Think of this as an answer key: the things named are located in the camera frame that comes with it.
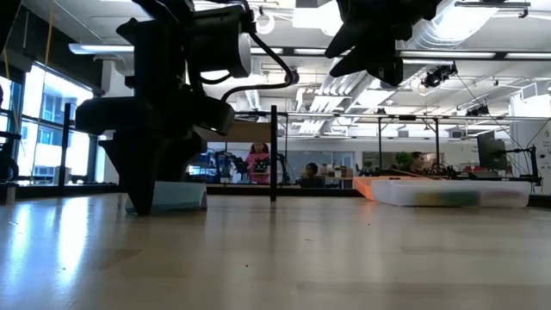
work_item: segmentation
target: white wall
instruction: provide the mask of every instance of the white wall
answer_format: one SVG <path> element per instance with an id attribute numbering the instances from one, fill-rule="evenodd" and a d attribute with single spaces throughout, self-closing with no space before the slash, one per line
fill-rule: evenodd
<path id="1" fill-rule="evenodd" d="M 105 92 L 104 97 L 133 95 L 133 91 L 125 85 L 125 77 L 115 69 L 112 61 L 103 61 L 102 90 Z M 119 174 L 100 146 L 97 148 L 96 180 L 106 183 L 119 182 Z"/>
<path id="2" fill-rule="evenodd" d="M 520 96 L 511 97 L 513 116 L 550 117 L 551 97 L 549 95 L 533 96 L 521 100 Z M 551 124 L 546 121 L 517 121 L 511 124 L 511 134 L 520 144 L 515 148 L 536 146 L 536 161 L 543 179 L 542 188 L 536 188 L 537 194 L 551 194 Z M 531 162 L 524 154 L 514 154 L 517 164 L 525 171 L 531 172 Z"/>

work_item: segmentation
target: black cable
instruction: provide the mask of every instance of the black cable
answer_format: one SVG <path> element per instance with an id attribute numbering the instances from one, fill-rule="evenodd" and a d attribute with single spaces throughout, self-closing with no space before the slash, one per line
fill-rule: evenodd
<path id="1" fill-rule="evenodd" d="M 291 86 L 293 84 L 293 72 L 288 67 L 287 64 L 281 59 L 279 56 L 277 56 L 274 51 L 269 48 L 266 43 L 264 43 L 260 38 L 257 36 L 257 34 L 249 34 L 251 38 L 258 44 L 259 47 L 261 47 L 275 62 L 280 65 L 285 73 L 287 73 L 287 81 L 284 83 L 279 84 L 265 84 L 265 85 L 246 85 L 246 86 L 238 86 L 235 88 L 230 89 L 227 91 L 222 98 L 220 99 L 222 102 L 226 102 L 227 98 L 229 98 L 232 94 L 243 91 L 243 90 L 277 90 L 286 88 L 288 86 Z"/>
<path id="2" fill-rule="evenodd" d="M 513 167 L 517 168 L 517 170 L 518 170 L 520 173 L 529 174 L 528 172 L 526 172 L 526 170 L 525 170 L 523 167 L 519 166 L 519 165 L 515 162 L 515 159 L 514 159 L 514 158 L 510 157 L 509 155 L 507 155 L 507 159 L 508 159 L 508 161 L 511 161 Z"/>
<path id="3" fill-rule="evenodd" d="M 534 139 L 537 137 L 538 134 L 540 134 L 540 132 L 543 130 L 543 128 L 545 128 L 545 126 L 548 125 L 549 123 L 549 119 L 543 124 L 543 126 L 540 128 L 540 130 L 538 130 L 538 132 L 534 135 L 534 137 L 532 137 L 532 139 L 530 139 L 530 142 L 528 142 L 528 144 L 526 145 L 525 148 L 529 148 L 530 146 L 530 143 L 532 143 L 532 141 L 534 141 Z"/>
<path id="4" fill-rule="evenodd" d="M 465 84 L 465 82 L 463 82 L 463 79 L 459 76 L 459 74 L 456 74 L 457 78 L 459 78 L 459 80 L 461 81 L 461 83 L 463 84 L 463 86 L 465 86 L 465 89 L 469 92 L 469 94 L 471 94 L 471 96 L 474 98 L 474 100 L 481 106 L 483 107 L 484 104 L 482 104 L 482 102 L 479 101 L 479 98 L 477 98 L 473 92 L 468 88 L 468 86 Z M 511 138 L 511 141 L 517 143 L 517 145 L 520 147 L 520 148 L 523 148 L 523 146 L 520 145 L 520 143 L 518 143 L 512 136 L 510 133 L 508 133 L 505 128 L 503 126 L 501 126 L 501 124 L 499 124 L 498 120 L 496 120 L 495 117 L 493 117 L 491 114 L 490 114 L 490 111 L 488 110 L 488 115 L 490 117 L 492 117 L 492 120 L 495 121 L 495 123 L 501 127 L 501 130 L 503 130 L 505 133 L 507 133 L 507 135 L 509 136 L 509 138 Z M 529 164 L 528 164 L 528 159 L 526 158 L 526 153 L 523 152 L 523 155 L 524 155 L 524 161 L 526 161 L 526 167 L 529 171 Z"/>
<path id="5" fill-rule="evenodd" d="M 226 76 L 221 77 L 221 78 L 217 78 L 215 80 L 209 80 L 209 79 L 206 79 L 204 77 L 199 77 L 199 81 L 201 81 L 201 83 L 207 84 L 207 85 L 216 85 L 216 84 L 220 84 L 220 83 L 226 81 L 228 78 L 231 78 L 231 77 L 232 77 L 232 75 L 228 73 Z"/>

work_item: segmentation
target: ceiling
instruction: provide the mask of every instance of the ceiling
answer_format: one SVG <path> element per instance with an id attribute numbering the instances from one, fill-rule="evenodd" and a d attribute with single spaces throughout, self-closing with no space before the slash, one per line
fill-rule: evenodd
<path id="1" fill-rule="evenodd" d="M 519 19 L 519 11 L 499 11 L 482 28 L 464 40 L 455 49 L 467 50 L 551 50 L 551 1 L 531 0 L 532 7 L 527 18 Z M 23 0 L 23 3 L 41 18 L 48 20 L 53 8 L 53 23 L 56 28 L 70 35 L 81 43 L 91 44 L 127 44 L 115 29 L 131 17 L 146 19 L 147 15 L 141 8 L 128 2 L 104 2 L 100 0 Z M 280 1 L 279 11 L 283 14 L 293 12 L 294 0 Z M 275 29 L 261 38 L 273 47 L 327 47 L 331 36 L 325 35 L 319 29 L 293 28 L 293 23 L 276 18 Z M 263 74 L 269 83 L 278 83 L 283 80 L 281 69 L 275 66 L 275 61 L 269 57 L 255 57 L 260 59 Z M 323 57 L 284 57 L 285 62 L 297 68 L 300 84 L 285 90 L 262 90 L 262 98 L 295 99 L 298 89 L 304 87 L 318 88 L 327 76 L 333 60 Z M 457 77 L 445 82 L 442 87 L 427 90 L 418 86 L 423 72 L 433 69 L 425 67 L 418 77 L 410 78 L 402 85 L 403 91 L 391 95 L 391 105 L 387 106 L 387 113 L 451 113 L 458 106 L 471 102 L 473 96 L 486 96 L 490 110 L 493 113 L 508 113 L 509 95 L 518 92 L 519 88 L 533 83 L 532 78 L 549 78 L 551 80 L 551 61 L 457 61 L 459 76 L 468 86 Z M 233 81 L 229 84 L 206 87 L 207 93 L 213 97 L 221 97 L 223 93 L 235 86 L 246 83 Z M 237 94 L 229 101 L 236 101 Z"/>

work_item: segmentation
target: air duct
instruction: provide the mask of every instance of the air duct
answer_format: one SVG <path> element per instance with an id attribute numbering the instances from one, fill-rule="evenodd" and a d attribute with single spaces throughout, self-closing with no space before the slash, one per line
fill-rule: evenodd
<path id="1" fill-rule="evenodd" d="M 460 0 L 444 0 L 438 6 L 436 17 L 422 20 L 413 27 L 408 41 L 396 41 L 398 49 L 456 48 L 488 22 L 499 9 L 457 7 Z"/>
<path id="2" fill-rule="evenodd" d="M 260 109 L 260 95 L 258 90 L 246 90 L 245 95 L 251 111 L 258 111 Z"/>

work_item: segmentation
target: plastic container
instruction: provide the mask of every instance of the plastic container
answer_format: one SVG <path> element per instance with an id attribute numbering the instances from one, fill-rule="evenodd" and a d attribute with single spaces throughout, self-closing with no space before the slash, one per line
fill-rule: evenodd
<path id="1" fill-rule="evenodd" d="M 378 202 L 397 206 L 523 208 L 530 183 L 507 181 L 373 181 Z"/>

